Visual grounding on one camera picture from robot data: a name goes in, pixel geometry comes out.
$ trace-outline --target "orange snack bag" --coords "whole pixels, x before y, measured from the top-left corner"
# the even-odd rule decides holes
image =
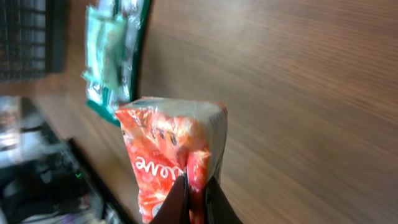
[[[175,180],[188,174],[192,223],[204,223],[202,190],[221,174],[227,112],[205,101],[143,98],[120,108],[124,142],[139,186],[143,222],[150,222]]]

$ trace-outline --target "white lettering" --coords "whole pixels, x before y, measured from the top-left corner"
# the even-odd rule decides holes
[[[171,173],[172,180],[176,180],[177,178],[175,176],[175,171],[177,171],[177,176],[184,174],[184,172],[176,166],[171,168],[171,167],[163,166],[160,164],[155,165],[154,162],[152,162],[152,161],[150,161],[150,162],[148,162],[148,164],[146,164],[145,159],[142,158],[141,156],[137,156],[136,159],[139,160],[136,162],[137,169],[139,169],[139,170],[144,169],[145,172],[149,172],[149,170],[150,170],[151,174],[154,177],[157,176],[157,171],[159,170],[159,168],[160,168],[160,176],[165,179],[168,178],[169,173]]]

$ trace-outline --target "wood grain surface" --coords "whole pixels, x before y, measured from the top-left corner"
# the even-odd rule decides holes
[[[137,221],[118,128],[85,106],[84,11],[65,72],[0,93],[36,99]],[[244,223],[398,222],[398,2],[156,1],[141,94],[228,105],[221,186]]]

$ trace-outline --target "black object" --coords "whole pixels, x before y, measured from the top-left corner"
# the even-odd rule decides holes
[[[115,213],[114,219],[117,221],[109,221],[112,223],[125,223],[125,224],[133,224],[135,223],[129,217],[129,215],[124,211],[119,202],[115,199],[113,194],[106,187],[104,182],[95,172],[94,168],[87,162],[84,155],[81,153],[78,145],[72,139],[68,142],[67,151],[69,155],[71,155],[71,159],[73,162],[77,162],[83,177],[86,179],[87,183],[90,185],[90,200],[96,200],[97,202],[93,204],[91,201],[90,206],[95,207],[97,211],[97,215],[99,219],[107,220],[109,218],[110,213]]]
[[[67,0],[0,0],[0,82],[60,72]]]
[[[54,155],[46,161],[31,161],[0,170],[1,207],[8,223],[20,223],[36,214],[79,212],[80,198],[87,189],[84,182],[70,172],[68,164],[55,165],[59,159],[62,158]]]
[[[206,224],[242,224],[223,190],[212,177],[204,191]],[[186,175],[178,177],[162,207],[149,224],[190,224],[189,186]]]

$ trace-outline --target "plastic wrapper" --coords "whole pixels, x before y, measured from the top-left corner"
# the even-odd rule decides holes
[[[121,15],[113,19],[89,6],[86,12],[86,66],[83,78],[113,91],[119,91],[119,68],[123,59],[126,20]]]
[[[108,88],[104,83],[89,78],[86,88],[89,99],[87,105],[102,118],[115,125],[119,125],[119,121],[114,112],[119,105],[129,103],[135,97],[144,25],[147,21],[150,2],[151,0],[100,0],[98,4],[98,12],[103,17],[114,19],[115,16],[123,15],[127,21],[124,43],[121,44],[124,53],[118,54],[123,55],[118,67],[118,89]]]
[[[144,222],[162,206],[176,178],[188,175],[193,223],[204,223],[202,190],[220,179],[226,141],[224,104],[143,98],[118,109],[116,116],[136,175]]]

